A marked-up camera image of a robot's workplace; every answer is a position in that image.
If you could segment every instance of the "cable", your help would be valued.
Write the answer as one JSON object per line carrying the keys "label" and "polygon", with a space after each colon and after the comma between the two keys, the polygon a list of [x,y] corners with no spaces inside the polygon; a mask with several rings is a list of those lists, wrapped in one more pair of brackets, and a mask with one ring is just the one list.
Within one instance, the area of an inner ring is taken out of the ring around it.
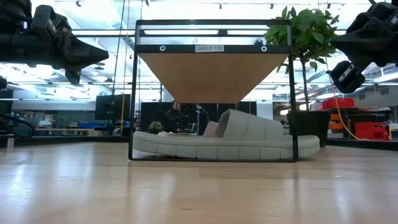
{"label": "cable", "polygon": [[9,133],[15,135],[15,137],[18,137],[18,138],[31,138],[35,134],[35,127],[33,125],[31,125],[30,123],[28,123],[27,121],[23,121],[21,119],[13,118],[12,116],[8,116],[8,115],[5,115],[3,113],[0,113],[0,118],[10,119],[10,120],[15,121],[17,123],[24,124],[24,125],[26,125],[26,126],[28,126],[30,128],[31,132],[30,132],[29,135],[22,135],[22,134],[15,133],[14,130],[12,130],[7,124],[5,124],[3,121],[0,121],[0,127],[4,128]]}
{"label": "cable", "polygon": [[[129,22],[130,22],[130,0],[128,0],[127,4],[127,30],[129,30]],[[128,39],[129,39],[129,32],[126,32],[126,49],[125,49],[125,57],[124,57],[124,76],[123,76],[123,95],[122,95],[122,117],[120,118],[120,133],[123,135],[123,121],[124,121],[124,91],[125,91],[125,86],[126,86],[126,69],[127,69],[127,46],[128,46]]]}
{"label": "cable", "polygon": [[[325,58],[325,59],[326,59],[326,68],[327,68],[328,71],[329,71],[328,59],[327,59],[327,58]],[[348,132],[349,135],[351,135],[353,138],[355,138],[355,139],[357,139],[357,140],[361,140],[360,138],[356,137],[356,136],[347,128],[347,126],[345,125],[345,123],[344,123],[344,121],[343,121],[343,117],[341,116],[340,107],[338,106],[338,100],[337,100],[337,96],[336,96],[336,93],[335,93],[335,86],[333,85],[333,81],[331,80],[331,75],[330,75],[330,74],[329,74],[329,81],[330,81],[330,84],[331,84],[331,91],[333,92],[333,95],[335,96],[336,107],[337,107],[338,116],[339,116],[339,118],[340,118],[340,122],[342,123],[343,127],[345,128],[345,130]]]}

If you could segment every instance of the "pink object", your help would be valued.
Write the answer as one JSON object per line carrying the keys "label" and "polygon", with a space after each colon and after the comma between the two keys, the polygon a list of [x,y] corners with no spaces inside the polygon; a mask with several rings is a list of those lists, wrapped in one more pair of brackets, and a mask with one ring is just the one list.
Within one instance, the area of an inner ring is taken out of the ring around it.
{"label": "pink object", "polygon": [[208,137],[208,138],[215,138],[216,136],[216,130],[218,128],[218,123],[210,121],[207,124],[205,133],[203,133],[203,137]]}

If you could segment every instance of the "desk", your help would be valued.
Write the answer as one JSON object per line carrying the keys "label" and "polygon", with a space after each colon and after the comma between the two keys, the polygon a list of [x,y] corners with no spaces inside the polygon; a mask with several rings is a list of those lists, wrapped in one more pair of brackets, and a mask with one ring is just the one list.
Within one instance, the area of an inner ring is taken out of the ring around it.
{"label": "desk", "polygon": [[392,132],[398,130],[398,124],[389,124],[390,140],[392,140]]}
{"label": "desk", "polygon": [[37,128],[35,131],[48,131],[52,134],[53,131],[62,131],[63,135],[67,135],[68,131],[73,131],[74,135],[84,135],[87,132],[87,136],[102,136],[102,131],[96,131],[95,129],[86,128]]}

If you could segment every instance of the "fluorescent light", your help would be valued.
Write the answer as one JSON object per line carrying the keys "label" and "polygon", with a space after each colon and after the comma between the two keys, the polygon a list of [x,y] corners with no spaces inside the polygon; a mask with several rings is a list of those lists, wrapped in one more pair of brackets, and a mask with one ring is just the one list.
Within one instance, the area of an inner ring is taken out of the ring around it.
{"label": "fluorescent light", "polygon": [[16,101],[16,100],[19,100],[19,99],[0,99],[0,101]]}
{"label": "fluorescent light", "polygon": [[228,35],[264,35],[266,30],[228,30]]}
{"label": "fluorescent light", "polygon": [[10,84],[25,84],[25,85],[45,85],[48,82],[9,82]]}
{"label": "fluorescent light", "polygon": [[147,35],[216,35],[218,30],[145,30]]}
{"label": "fluorescent light", "polygon": [[29,98],[29,99],[19,99],[23,101],[45,101],[46,99],[43,98]]}
{"label": "fluorescent light", "polygon": [[130,35],[136,34],[135,30],[73,30],[74,35],[92,35],[92,36],[104,36],[104,35]]}
{"label": "fluorescent light", "polygon": [[391,82],[389,82],[389,83],[378,83],[378,85],[382,85],[382,86],[396,86],[396,85],[398,85],[398,83],[391,83]]}
{"label": "fluorescent light", "polygon": [[70,85],[69,82],[53,82],[54,85]]}
{"label": "fluorescent light", "polygon": [[289,113],[289,110],[280,111],[280,115],[287,115],[288,113]]}

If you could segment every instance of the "yellow cable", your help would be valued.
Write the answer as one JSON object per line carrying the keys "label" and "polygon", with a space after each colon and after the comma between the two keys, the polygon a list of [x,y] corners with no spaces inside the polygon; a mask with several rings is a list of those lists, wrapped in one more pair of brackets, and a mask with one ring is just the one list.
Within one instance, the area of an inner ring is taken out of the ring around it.
{"label": "yellow cable", "polygon": [[[127,5],[127,32],[126,32],[126,50],[125,52],[125,56],[124,56],[124,76],[123,76],[123,95],[122,95],[122,116],[120,118],[120,133],[121,135],[123,135],[123,121],[124,121],[124,91],[125,91],[125,82],[126,82],[126,69],[127,69],[127,40],[129,38],[129,21],[130,21],[130,0],[128,1],[128,5]],[[130,121],[130,128],[132,128],[132,124],[134,123],[134,121]]]}
{"label": "yellow cable", "polygon": [[[327,69],[329,70],[328,59],[327,59],[327,58],[326,58],[326,66],[327,66]],[[343,117],[341,116],[340,107],[338,106],[338,100],[337,100],[337,96],[336,96],[336,93],[335,93],[335,86],[333,85],[333,81],[331,80],[331,75],[330,75],[330,74],[329,74],[329,81],[330,81],[330,84],[331,84],[331,90],[332,90],[332,92],[333,92],[333,94],[334,94],[334,96],[335,96],[336,107],[337,107],[338,116],[339,116],[339,118],[340,118],[340,122],[343,124],[343,127],[345,128],[345,130],[348,132],[349,135],[351,135],[353,138],[355,138],[355,139],[357,139],[357,140],[361,140],[360,138],[356,137],[356,136],[347,128],[347,126],[345,125],[345,123],[344,123],[344,121],[343,121]]]}

